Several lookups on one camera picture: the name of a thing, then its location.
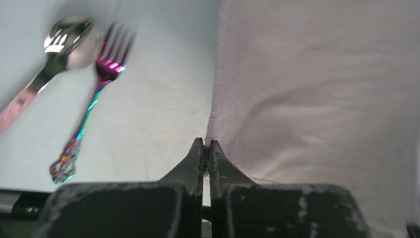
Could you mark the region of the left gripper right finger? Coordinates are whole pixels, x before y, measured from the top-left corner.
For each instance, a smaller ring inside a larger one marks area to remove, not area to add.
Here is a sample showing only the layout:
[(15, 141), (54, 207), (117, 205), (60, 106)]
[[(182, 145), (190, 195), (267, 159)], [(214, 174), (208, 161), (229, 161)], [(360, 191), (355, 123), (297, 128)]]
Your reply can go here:
[(257, 184), (209, 147), (214, 238), (368, 238), (351, 193), (331, 184)]

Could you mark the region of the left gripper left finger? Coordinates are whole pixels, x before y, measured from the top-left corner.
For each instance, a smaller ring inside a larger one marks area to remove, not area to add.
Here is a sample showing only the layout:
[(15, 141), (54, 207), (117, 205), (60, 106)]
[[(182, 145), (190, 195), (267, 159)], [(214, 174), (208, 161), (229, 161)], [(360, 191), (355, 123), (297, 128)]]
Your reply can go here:
[(52, 193), (35, 238), (199, 238), (205, 148), (154, 182), (72, 183)]

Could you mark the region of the grey cloth napkin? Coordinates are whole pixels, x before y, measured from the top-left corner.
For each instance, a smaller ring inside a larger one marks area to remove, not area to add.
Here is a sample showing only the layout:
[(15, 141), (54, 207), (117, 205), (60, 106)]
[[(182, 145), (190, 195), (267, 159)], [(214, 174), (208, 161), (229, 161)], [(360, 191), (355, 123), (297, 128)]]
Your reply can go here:
[(351, 191), (375, 238), (420, 221), (420, 3), (223, 0), (206, 143), (258, 182)]

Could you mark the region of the iridescent fork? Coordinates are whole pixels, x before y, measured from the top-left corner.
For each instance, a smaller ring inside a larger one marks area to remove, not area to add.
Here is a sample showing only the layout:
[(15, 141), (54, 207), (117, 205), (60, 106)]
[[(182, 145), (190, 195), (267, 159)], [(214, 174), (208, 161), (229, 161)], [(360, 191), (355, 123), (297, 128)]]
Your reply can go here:
[(74, 135), (64, 147), (59, 158), (49, 168), (54, 184), (60, 185), (75, 175), (75, 164), (93, 108), (98, 102), (103, 89), (115, 81), (126, 69), (127, 59), (136, 35), (137, 33), (130, 28), (126, 28), (123, 25), (118, 27), (116, 22), (113, 22), (107, 30), (95, 60), (97, 79), (92, 97)]

